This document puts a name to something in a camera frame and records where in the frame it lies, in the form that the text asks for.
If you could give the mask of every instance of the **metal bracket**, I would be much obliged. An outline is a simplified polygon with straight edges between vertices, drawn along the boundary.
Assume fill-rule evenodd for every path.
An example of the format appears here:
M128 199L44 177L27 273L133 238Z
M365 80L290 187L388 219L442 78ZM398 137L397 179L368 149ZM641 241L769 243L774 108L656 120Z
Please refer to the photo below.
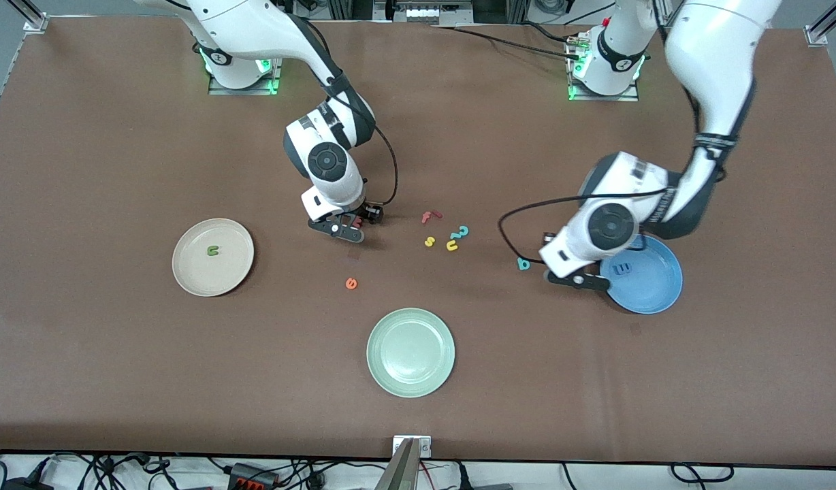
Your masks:
M805 26L802 28L802 31L805 34L805 40L808 43L808 47L810 48L822 48L826 46L828 43L826 42L826 36L820 36L819 38L814 38L813 31L810 25Z
M26 22L22 30L25 31L25 34L42 34L46 32L46 28L48 27L48 19L50 19L50 15L42 12L42 19L39 27L31 24L31 22Z
M826 46L826 34L836 28L836 2L829 6L819 18L803 29L808 47L819 48Z
M414 440L421 441L421 458L426 459L430 458L430 436L394 436L393 437L393 446L392 446L392 454L397 453L397 449L400 449L400 444L403 443L403 440L408 440L408 438L414 438Z
M7 0L25 18L23 30L26 34L42 34L48 26L48 14L41 12L31 0Z

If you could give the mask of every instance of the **floor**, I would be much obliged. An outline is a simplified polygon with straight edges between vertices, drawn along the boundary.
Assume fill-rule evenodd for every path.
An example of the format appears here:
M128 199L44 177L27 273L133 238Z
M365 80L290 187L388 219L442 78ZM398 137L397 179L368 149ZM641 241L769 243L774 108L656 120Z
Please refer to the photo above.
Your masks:
M574 7L573 15L577 12L589 12L601 6L606 0L579 0ZM826 9L831 0L785 0L773 21L773 25L779 28L801 28L802 25L811 22L820 12ZM148 10L139 7L131 0L38 0L39 8L52 15L82 15L82 14L131 14L131 15L159 15L156 10ZM595 18L586 18L587 22L598 22L602 14ZM6 80L10 63L16 54L16 49L22 40L23 19L13 11L12 7L0 0L0 92ZM829 54L835 64L836 71L836 30L829 36ZM39 102L45 103L45 94L39 94ZM4 459L10 467L10 477L25 475L39 461L38 456L8 456ZM257 464L274 464L272 461L259 461ZM64 487L73 487L81 477L84 466L78 462L72 463L75 468L66 468L60 465L56 472L50 469L50 484L57 481ZM210 471L214 468L206 468L206 472L200 469L202 461L189 460L182 463L185 465L185 485L200 486L204 484L202 477L197 475L212 474L216 480L214 484L224 487L226 478L221 474ZM512 463L481 463L473 464L470 468L475 471L473 482L477 484L492 484L503 481L515 483L517 488L568 488L556 464L512 464ZM686 488L683 483L673 480L667 466L660 465L571 465L573 482L578 488ZM451 468L436 470L434 474L437 480L437 487L444 488L446 485L456 485L456 472ZM374 486L375 475L361 474L359 476L348 475L346 472L336 474L331 482L336 483L335 488L355 488ZM736 478L728 482L725 488L747 488L747 487L784 487L784 488L831 488L836 487L835 471L807 471L807 470L780 470L745 468L736 471ZM166 483L157 481L157 488L166 488ZM420 488L428 488L427 482L420 481Z
M28 476L34 467L47 454L10 454L0 456L8 470L8 478L22 478ZM168 472L182 490L196 488L213 488L215 490L232 490L228 485L228 476L214 468L208 459L192 457L164 456L172 463ZM113 455L116 461L120 456ZM220 466L230 466L236 463L250 464L260 470L268 468L287 468L289 461L285 459L228 459L215 458ZM368 461L356 462L366 465ZM433 487L439 490L454 490L460 486L460 472L458 466L451 461L427 459L425 463L428 474L433 480ZM374 464L385 465L385 462ZM316 465L324 468L327 464ZM599 488L615 488L616 490L688 490L698 489L696 485L688 485L675 480L670 466L667 465L606 465L567 463L571 485L566 481L562 466L558 463L493 463L466 462L470 483L479 487L508 483L514 490L595 490ZM42 474L42 483L56 488L76 488L88 465L76 456L59 456L52 460ZM728 468L707 468L696 466L696 471L703 478L723 478L729 474ZM383 472L380 468L361 466L356 468L349 465L337 465L325 472L325 490L356 490L374 488ZM692 478L688 469L677 466L676 472L683 478ZM279 480L284 480L291 474L290 468L278 471ZM301 477L307 477L308 472L301 472ZM116 477L128 490L170 490L164 478L154 478L151 483L150 475L141 471L139 466L128 463L119 466ZM284 490L293 490L300 480L294 478ZM86 487L95 484L94 475L85 480ZM776 468L735 468L735 474L729 481L717 486L723 490L746 490L751 488L782 488L785 490L819 490L836 488L836 470L813 469L776 469ZM415 490L431 490L427 475L418 475Z

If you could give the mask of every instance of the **black cable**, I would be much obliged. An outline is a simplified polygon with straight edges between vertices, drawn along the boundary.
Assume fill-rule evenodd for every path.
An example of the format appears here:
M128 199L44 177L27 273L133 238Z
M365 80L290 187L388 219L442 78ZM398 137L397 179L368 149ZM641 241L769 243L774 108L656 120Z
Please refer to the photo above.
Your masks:
M321 468L321 469L319 469L319 470L317 470L317 471L314 471L314 472L310 472L309 476L307 476L306 478L303 478L303 479L302 479L302 480L300 480L300 481L297 481L297 483L296 483L296 484L293 484L293 485L291 485L290 487L285 487L285 490L294 490L294 488L297 488L297 487L302 486L302 485L303 485L303 482L304 482L304 481L309 480L309 478L312 478L312 477L313 477L313 476L315 476L315 475L322 474L323 472L328 471L330 468L333 468L334 466L336 466L336 465L341 465L341 464L342 464L342 463L340 463L339 461L337 461L337 462L333 462L333 463L331 463L331 464L329 464L329 465L327 465L327 466L324 466L324 468Z
M79 485L76 486L76 490L83 490L83 488L85 488L85 478L89 477L89 472L91 472L91 466L94 466L94 463L88 461L88 466L87 468L85 468L85 473L82 474L82 480L79 480Z
M312 22L309 22L309 19L307 19L307 18L299 18L299 19L302 20L303 22L305 22L306 25L308 25L315 32L315 34L318 36L319 40L321 40L321 43L324 44L324 50L328 54L330 54L330 48L327 47L327 40L324 38L324 34L321 34L321 31L319 31L318 28L315 27L315 25L312 24ZM331 84L331 83L333 83L333 80L328 80L327 83ZM381 137L381 139L383 139L383 141L385 142L385 145L387 146L387 151L389 153L391 153L391 162L392 162L392 165L393 165L393 191L391 191L391 197L387 198L386 201L381 202L381 205L384 206L384 205L390 204L391 201L393 201L394 197L396 197L397 189L400 186L400 170L399 170L399 167L397 165L397 155L396 155L396 153L393 152L393 146L391 146L391 142L388 142L387 136L385 136L385 134L378 127L378 125L375 124L374 120L371 122L370 118L368 118L368 116L363 114L363 112L358 111L357 109L355 109L352 105L350 105L350 103L343 102L339 97L337 97L335 95L332 96L332 97L337 102L342 103L344 106L346 106L346 108L351 109L354 114L361 116L362 120L364 120L364 122L366 122L366 124L372 125L372 131L376 131L379 134L379 136Z
M596 10L590 10L590 12L588 12L588 13L586 13L586 14L582 15L582 16L577 16L577 17L576 17L576 18L574 18L574 19L570 19L570 20L568 20L568 21L564 22L564 24L561 24L561 25L570 25L570 24L572 24L573 22L577 22L577 21L579 21L579 20L581 20L581 19L583 19L583 18L586 18L586 16L592 16L593 14L596 14L596 13L602 12L602 11L603 11L603 10L605 10L605 9L611 9L611 7L614 7L614 6L615 6L615 4L616 4L616 2L612 2L612 3L609 3L608 5L606 5L606 6L604 6L604 7L600 7L600 8L598 8L598 9L596 9Z
M155 481L155 478L160 477L160 476L163 476L163 474L160 474L160 472L157 472L156 474L151 475L151 478L148 479L148 489L147 490L151 490L152 482Z
M306 25L308 25L309 28L312 29L315 32L315 35L318 36L319 40L321 40L321 43L324 44L324 50L328 54L330 54L330 48L327 47L327 40L324 38L324 34L321 34L321 31L319 31L318 28L315 27L315 24L313 24L312 22L309 22L308 18L299 18L299 19L302 20L303 22L305 22Z
M341 463L343 465L346 465L346 466L355 466L355 468L366 468L366 466L370 466L371 468L378 468L382 471L387 469L387 466L375 465L375 464L372 464L372 463L349 463L348 461L341 461ZM428 466L428 469L433 470L433 469L441 468L441 467L442 466L434 466L433 468L431 468L430 466Z
M530 25L530 27L533 27L534 29L542 33L543 36L548 37L552 41L558 41L558 43L566 42L566 37L555 36L554 34L551 34L551 32L546 31L545 27L537 24L536 22L525 20L524 25Z
M579 56L575 54L563 53L563 52L552 52L552 50L543 50L542 48L537 48L536 46L527 46L527 44L519 44L515 43L514 41L509 41L507 39L501 39L499 37L487 36L487 34L481 34L481 32L475 31L464 31L462 29L458 29L456 27L443 27L443 29L450 29L455 32L462 32L464 34L470 34L472 36L482 37L484 39L495 41L497 43L508 44L509 46L514 46L516 48L521 48L523 50L531 50L531 52L538 52L542 54L549 54L551 56L560 56L560 58L565 59L579 59Z
M227 466L219 465L219 463L215 462L215 459L212 459L209 456L207 456L206 459L208 459L209 462L212 463L213 466L215 466L216 468L218 468L221 471L225 471L225 468L227 468Z
M472 490L472 483L470 483L470 474L467 473L467 468L461 461L455 461L457 468L461 471L461 490Z
M291 460L291 474L288 475L288 478L285 478L284 480L278 481L278 486L279 487L284 487L285 485L291 483L291 480L293 480L294 477L296 477L296 476L299 477L300 472L302 472L306 468L309 468L311 465L312 465L312 463L307 461L306 464L303 465L303 468L300 468L300 459L297 459L296 461L294 459L292 459Z
M29 486L36 486L39 481L42 479L42 472L46 470L46 463L48 463L52 459L51 456L47 456L44 460L37 463L37 466L28 474L28 477L25 478L25 484Z
M578 490L578 489L576 488L575 484L573 483L573 477L571 477L571 476L570 476L570 469L568 469L568 468L566 467L566 463L564 463L564 462L562 462L562 461L561 461L561 462L560 462L560 464L561 464L562 466L564 466L564 475L566 475L566 483L570 484L570 488L571 488L572 490Z
M3 478L1 478L1 486L0 486L0 490L1 490L1 488L3 488L7 484L8 470L7 470L7 465L3 464L3 461L0 461L0 466L1 466L1 470L3 470Z
M683 466L684 468L687 468L691 472L691 474L693 474L693 478L684 478L683 476L679 475L676 471L677 466ZM736 474L736 470L732 466L724 466L724 468L729 469L730 472L729 472L729 474L727 474L727 475L725 475L721 478L703 478L696 471L696 469L693 468L693 466L688 464L688 463L673 463L673 464L669 465L669 468L673 472L673 476L675 477L675 480L678 480L682 483L686 483L688 485L691 485L693 483L698 484L700 490L705 490L705 484L707 484L707 483L723 483L725 481L732 480L733 475Z
M189 7L187 5L182 5L179 2L173 2L173 0L164 0L164 1L166 3L169 3L170 5L175 5L176 7L180 8L180 9L191 10L191 7Z
M656 191L645 192L645 193L593 193L593 195L571 195L571 196L568 196L568 197L559 197L557 199L548 199L548 201L533 202L531 204L526 204L524 206L521 206L520 208L512 209L511 211L508 211L506 214L503 214L502 216L500 216L500 219L496 221L496 229L499 230L500 235L502 235L503 241L506 242L506 245L509 245L509 248L512 250L512 252L515 253L515 255L517 255L518 257L521 257L521 259L523 259L525 261L529 261L530 263L543 263L543 261L540 260L540 259L527 258L527 257L524 257L524 255L522 255L521 252L518 252L517 248L515 248L515 245L513 245L512 242L509 241L509 236L506 235L506 232L502 229L502 222L503 221L505 221L512 214L517 214L517 213L520 213L521 211L526 211L528 209L533 209L533 208L542 208L543 206L548 206L548 205L551 205L551 204L559 204L561 202L584 201L584 199L594 199L594 198L622 199L622 198L627 198L627 197L645 197L645 196L649 196L649 195L658 195L659 193L664 193L664 192L666 192L666 187L664 187L663 189L658 189Z
M161 474L173 490L179 490L179 486L176 484L176 481L173 480L173 477L171 477L169 472L167 472L167 466L163 466L163 468L161 468Z
M361 116L362 120L364 120L366 124L372 125L372 130L376 131L379 134L379 136L381 136L381 139L385 143L385 146L387 146L387 151L391 153L391 165L393 165L393 190L391 191L391 196L380 203L383 206L390 204L391 201L393 201L394 197L397 196L397 189L399 189L400 187L400 168L397 165L397 154L393 152L393 146L391 146L391 142L388 142L387 136L385 136L385 134L381 131L381 128L377 124L375 124L375 121L371 121L370 118L368 118L368 116L365 116L364 114L362 114L361 111L355 109L355 106L351 105L350 103L344 102L342 99L335 95L332 96L332 99L336 100L339 103L342 103L344 106L346 106L346 108L351 109L354 114Z

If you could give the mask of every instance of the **blue plate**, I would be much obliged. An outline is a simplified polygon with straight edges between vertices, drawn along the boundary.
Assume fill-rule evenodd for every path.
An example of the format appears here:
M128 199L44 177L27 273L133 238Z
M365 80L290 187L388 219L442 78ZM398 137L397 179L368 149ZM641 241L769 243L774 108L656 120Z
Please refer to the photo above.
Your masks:
M654 314L666 310L679 299L684 277L673 251L660 240L642 236L633 248L599 263L599 273L609 280L609 295L629 311Z

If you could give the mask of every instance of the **electrical cable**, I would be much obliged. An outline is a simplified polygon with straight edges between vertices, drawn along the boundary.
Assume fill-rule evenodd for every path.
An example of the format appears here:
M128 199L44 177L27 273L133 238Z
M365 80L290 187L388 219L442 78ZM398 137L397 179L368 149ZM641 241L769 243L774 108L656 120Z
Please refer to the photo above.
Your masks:
M330 49L327 47L327 40L324 38L324 35L321 34L321 31L319 31L318 28L315 27L314 25L312 25L312 23L309 22L307 19L305 19L305 18L301 18L301 19L303 20L303 22L306 23L306 25L308 25L309 27L312 28L312 30L315 32L315 34L321 40L321 43L324 44L324 49L327 51L328 54L330 54ZM327 83L331 84L331 83L333 83L333 80L331 78L328 78ZM393 146L391 146L391 142L388 142L387 136L385 136L383 131L381 131L381 128L375 123L375 118L372 118L372 121L371 121L370 117L363 114L363 112L358 111L357 109L355 109L350 103L344 102L342 99L340 99L339 97L337 97L335 95L331 96L331 98L336 100L339 103L342 103L344 106L346 106L346 108L351 109L353 114L361 116L361 119L364 120L364 122L366 124L371 125L372 131L376 131L379 134L381 139L384 141L385 146L387 146L387 151L389 153L391 153L391 165L393 165L393 190L391 191L391 196L390 197L388 197L387 199L385 199L384 201L379 203L382 206L386 206L386 205L390 204L393 201L394 197L397 196L397 189L399 189L399 187L400 187L400 168L397 165L397 154L393 151Z
M212 459L209 456L207 456L206 459L209 460L209 462L212 463L212 465L218 468L219 470L225 471L226 466L219 465L219 463L215 462L215 459Z
M677 466L683 466L684 468L687 468L691 472L691 474L693 474L694 478L685 478L685 477L679 475L676 471ZM688 485L691 485L691 484L694 484L694 483L698 484L700 490L705 490L705 484L707 484L707 483L723 483L725 481L732 480L733 475L736 474L735 468L733 468L731 465L730 466L723 466L723 468L729 469L730 472L729 472L729 474L727 474L727 475L725 475L721 478L703 478L696 471L696 469L693 468L693 466L688 464L688 463L673 463L673 464L669 465L669 468L673 472L673 476L675 477L675 480L678 480L682 483L686 483Z
M545 27L537 24L536 22L525 20L524 25L530 25L530 27L535 28L537 31L541 32L543 36L548 37L552 41L558 41L558 43L566 42L566 37L555 36L554 34L551 34L551 32L546 31Z
M524 255L522 255L521 252L519 252L517 250L517 248L515 248L515 245L513 245L512 242L509 241L509 236L506 235L505 230L502 229L502 222L505 221L506 219L508 219L508 217L510 217L512 214L521 213L521 211L526 211L528 209L542 208L543 206L549 206L551 204L559 204L561 202L584 201L584 199L595 199L595 198L623 199L623 198L627 198L627 197L645 197L645 196L649 196L649 195L658 195L659 193L666 192L666 190L667 190L667 188L663 187L663 189L657 189L655 191L644 192L644 193L596 193L595 195L571 195L571 196L568 196L568 197L559 197L557 199L548 199L548 201L532 202L531 204L526 204L524 206L521 206L520 208L512 209L511 211L508 211L506 214L503 214L502 216L500 216L500 219L496 221L496 229L499 230L503 241L506 242L506 245L509 245L509 249L511 249L511 251L514 252L515 255L517 255L518 257L521 257L521 259L523 259L525 261L529 261L530 263L545 263L544 261L542 261L540 259L531 259L531 258L524 257Z
M487 36L487 34L481 34L481 32L464 31L464 30L458 29L456 27L443 27L442 29L449 29L449 30L452 30L452 31L455 31L455 32L462 32L464 34L470 34L471 36L482 37L482 38L487 39L489 41L496 41L497 43L508 44L509 46L514 46L516 48L521 48L523 50L531 50L531 52L549 54L551 56L560 56L560 58L565 58L565 59L573 59L573 60L579 59L579 56L577 56L576 54L563 53L563 52L552 52L552 50L543 50L542 48L537 48L536 46L527 46L527 44L519 44L519 43L515 43L514 41L509 41L507 39L502 39L502 38L493 37L493 36Z
M1 478L1 486L0 486L0 490L1 490L1 488L4 488L4 486L7 485L8 470L7 470L7 465L5 465L4 462L1 461L1 460L0 460L0 466L1 466L1 470L3 470L3 478Z
M340 464L341 463L339 461L333 462L330 465L324 466L324 468L321 468L319 470L310 472L309 476L307 476L306 478L301 478L300 481L297 481L297 483L294 483L290 487L285 487L285 490L293 490L293 488L300 487L301 485L303 485L303 482L309 480L309 478L312 478L315 475L322 474L323 472L328 471L330 468L333 468L334 466L340 465Z
M564 475L566 475L566 483L570 484L570 488L571 488L572 490L578 490L578 489L576 488L575 484L573 483L573 477L571 477L571 476L570 476L570 469L568 469L568 468L566 467L566 463L564 463L564 462L562 462L562 461L561 461L561 462L560 462L560 464L561 464L562 466L564 466Z
M70 452L70 451L56 451L56 452L52 453L52 455L55 456L56 459L57 459L58 456L76 456L76 458L79 458L82 461L84 461L87 464L87 466L85 467L85 472L83 472L83 474L82 474L82 478L80 478L80 480L79 480L79 484L76 485L76 490L82 490L82 488L85 488L85 480L86 480L86 478L88 478L89 472L91 472L92 466L94 466L94 463L92 462L92 460L86 458L85 456L82 456L82 454L73 453L73 452Z
M48 463L51 459L51 456L47 456L44 460L37 463L37 466L35 466L25 478L24 484L30 487L35 487L42 479L42 472L46 471L46 463Z
M427 481L430 482L430 490L436 490L436 485L433 484L433 478L430 478L430 472L427 471L427 466L424 465L424 461L420 461L421 463L421 470L424 471L424 474L427 475Z
M391 153L391 165L393 165L393 189L391 190L390 197L379 203L382 206L390 204L391 201L393 201L394 197L397 196L397 189L399 189L400 187L400 168L397 165L397 154L393 152L393 146L391 146L391 142L388 142L387 136L385 136L385 134L381 131L381 128L374 122L370 121L370 118L363 115L361 111L355 109L355 106L350 105L350 103L344 102L342 99L335 95L332 96L332 99L336 100L339 103L342 103L344 106L346 106L346 108L351 109L354 114L361 116L362 120L364 120L366 124L372 125L372 130L376 131L379 134L381 140L385 143L385 146L387 146L387 151Z
M470 474L467 473L467 468L464 466L464 463L461 461L455 461L457 463L457 468L461 471L461 488L460 490L473 490L472 483L470 482Z
M129 460L132 460L132 459L131 458L124 458L121 461L119 461L116 464L116 466L122 464L123 462L129 461ZM151 478L148 479L148 490L151 490L152 482L154 482L155 478L157 478L159 476L162 476L167 481L167 483L170 485L170 488L172 488L173 490L180 490L179 486L176 484L176 480L174 480L174 478L172 476L170 476L170 472L167 471L167 468L169 468L170 465L172 465L172 461L170 461L169 459L164 459L161 456L158 456L157 461L155 461L155 462L151 462L151 461L147 460L147 462L144 465L142 465L143 466L143 471L147 472L147 474L151 474ZM220 470L222 470L224 472L224 468L220 468L218 465L216 465L216 468L219 468Z
M302 20L303 22L305 22L306 25L308 25L309 28L312 29L313 32L315 32L315 35L318 36L319 41L321 41L321 43L324 44L324 50L328 54L330 54L330 48L327 46L327 40L324 38L324 34L321 34L321 31L319 31L318 28L315 27L315 24L313 24L312 22L309 22L309 18L299 18L299 19Z
M322 463L333 463L333 461L316 461L316 463L321 465ZM346 465L346 466L353 466L354 468L365 468L366 466L369 466L369 468L378 468L382 471L387 469L386 466L375 465L374 463L349 463L348 461L340 461L340 464L343 464L343 465Z
M187 6L187 5L182 5L182 4L181 4L181 3L179 3L179 2L173 2L173 0L164 0L164 1L165 1L166 3L169 3L170 5L174 5L174 6L178 7L178 8L180 8L180 9L191 10L191 7L189 7L189 6Z
M577 21L579 21L579 20L581 20L581 19L583 19L583 18L586 18L586 16L592 16L593 14L597 14L597 13L599 13L599 12L602 12L602 11L603 11L603 10L605 10L605 9L611 9L611 7L614 7L616 4L617 4L617 2L612 2L612 3L609 3L608 5L606 5L606 6L604 6L604 7L600 7L600 8L598 8L598 9L596 9L596 10L590 10L590 12L588 12L588 13L586 13L586 14L582 15L582 16L577 16L577 17L576 17L576 18L574 18L574 19L570 19L570 20L568 20L568 21L564 22L564 24L561 24L561 25L570 25L570 24L572 24L573 22L577 22Z
M278 481L277 485L279 487L284 487L285 485L291 483L291 480L293 480L294 477L296 477L296 476L299 477L298 480L300 480L300 478L301 478L300 477L300 472L302 472L306 468L312 468L312 462L309 462L307 460L306 465L303 465L303 468L300 468L300 459L297 459L296 461L294 459L292 459L291 460L291 475L288 476L288 478L285 478L284 480Z

